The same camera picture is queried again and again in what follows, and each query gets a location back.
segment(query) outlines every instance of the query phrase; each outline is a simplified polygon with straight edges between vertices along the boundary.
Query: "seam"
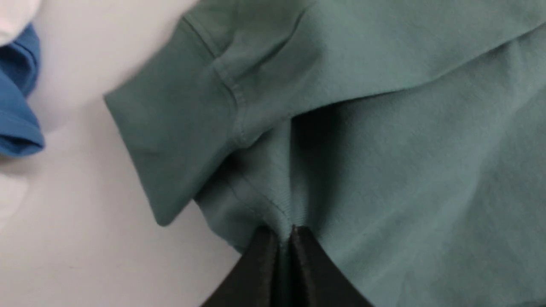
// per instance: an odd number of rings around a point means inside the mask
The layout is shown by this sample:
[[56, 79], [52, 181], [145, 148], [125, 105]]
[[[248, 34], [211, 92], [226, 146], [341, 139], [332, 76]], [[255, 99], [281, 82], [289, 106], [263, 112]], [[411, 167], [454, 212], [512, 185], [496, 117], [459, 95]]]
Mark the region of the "seam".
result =
[[288, 222], [288, 224], [292, 225], [292, 220], [288, 217], [288, 215], [286, 214], [286, 212], [284, 212], [284, 210], [281, 209], [280, 206], [278, 206], [273, 200], [271, 200], [269, 197], [267, 197], [262, 191], [260, 191], [260, 189], [256, 188], [252, 182], [245, 177], [244, 173], [235, 165], [235, 163], [233, 162], [228, 162], [226, 161], [229, 166], [231, 167], [232, 170], [236, 171], [239, 175], [239, 177], [241, 179], [243, 179], [243, 181], [256, 193], [258, 194], [259, 196], [263, 197], [265, 200], [267, 200], [267, 202], [273, 206], [279, 213], [281, 213], [281, 215], [284, 217], [284, 219], [286, 220], [286, 222]]
[[241, 89], [241, 86], [237, 84], [235, 79], [229, 73], [228, 66], [220, 59], [218, 46], [214, 43], [212, 36], [203, 26], [203, 24], [191, 13], [187, 14], [184, 18], [186, 19], [186, 22], [193, 28], [195, 34], [201, 39], [203, 44], [207, 46], [211, 51], [213, 51], [212, 54], [214, 55], [214, 61], [212, 62], [212, 66], [220, 77], [220, 80], [224, 83], [224, 86], [229, 89], [235, 100], [236, 112], [235, 122], [233, 125], [235, 143], [239, 147], [244, 147], [247, 142], [244, 118], [248, 104], [246, 97]]
[[250, 211], [253, 215], [255, 215], [260, 220], [267, 223], [267, 221], [265, 220], [265, 216], [263, 214], [259, 213], [258, 211], [253, 209], [250, 205], [248, 205], [246, 202], [244, 202], [241, 198], [239, 198], [239, 196], [237, 195], [237, 191], [235, 190], [235, 188], [233, 187], [231, 182], [229, 182], [229, 179], [225, 175], [222, 175], [220, 177], [228, 185], [228, 187], [229, 187], [230, 191], [232, 192], [232, 195], [235, 197], [235, 199], [237, 199], [245, 209]]

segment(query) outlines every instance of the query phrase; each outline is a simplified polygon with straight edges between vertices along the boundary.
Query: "black object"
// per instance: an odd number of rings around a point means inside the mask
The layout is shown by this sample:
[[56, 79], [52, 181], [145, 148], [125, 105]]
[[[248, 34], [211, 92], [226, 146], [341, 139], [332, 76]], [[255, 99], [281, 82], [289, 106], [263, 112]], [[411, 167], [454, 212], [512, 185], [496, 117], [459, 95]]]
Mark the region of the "black object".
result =
[[[292, 306], [373, 307], [338, 270], [309, 228], [293, 228], [289, 253]], [[202, 307], [273, 306], [277, 258], [276, 234], [259, 228], [241, 259]]]

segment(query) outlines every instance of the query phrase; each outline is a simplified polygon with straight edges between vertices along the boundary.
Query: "white background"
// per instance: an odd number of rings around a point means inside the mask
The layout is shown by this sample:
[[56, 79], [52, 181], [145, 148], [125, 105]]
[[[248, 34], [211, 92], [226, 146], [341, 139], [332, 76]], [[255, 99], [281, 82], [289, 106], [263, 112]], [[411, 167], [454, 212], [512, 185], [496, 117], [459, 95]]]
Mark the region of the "white background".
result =
[[30, 183], [0, 234], [0, 306], [197, 307], [238, 259], [194, 204], [170, 227], [155, 224], [102, 101], [166, 42], [191, 1], [44, 1], [29, 103], [47, 148], [0, 161]]

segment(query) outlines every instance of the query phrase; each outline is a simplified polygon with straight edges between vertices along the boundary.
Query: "cotton fleece fabric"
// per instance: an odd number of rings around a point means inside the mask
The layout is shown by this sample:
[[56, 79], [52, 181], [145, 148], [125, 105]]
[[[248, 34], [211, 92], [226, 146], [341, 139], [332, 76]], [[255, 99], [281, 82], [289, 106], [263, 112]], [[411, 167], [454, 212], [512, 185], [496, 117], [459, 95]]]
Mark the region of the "cotton fleece fabric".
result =
[[309, 226], [377, 307], [533, 305], [545, 20], [543, 0], [203, 0], [106, 102], [161, 225], [195, 198], [239, 250]]
[[0, 48], [0, 155], [22, 157], [44, 148], [44, 137], [26, 97], [36, 85], [40, 42], [29, 26]]

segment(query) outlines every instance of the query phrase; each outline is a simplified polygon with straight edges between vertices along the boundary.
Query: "blue fabric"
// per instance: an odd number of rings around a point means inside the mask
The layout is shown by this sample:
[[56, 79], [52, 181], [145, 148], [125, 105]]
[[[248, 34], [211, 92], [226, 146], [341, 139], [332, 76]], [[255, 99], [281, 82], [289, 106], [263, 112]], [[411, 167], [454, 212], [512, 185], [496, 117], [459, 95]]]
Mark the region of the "blue fabric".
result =
[[13, 43], [0, 48], [0, 154], [22, 157], [45, 142], [26, 98], [38, 78], [40, 42], [28, 26]]

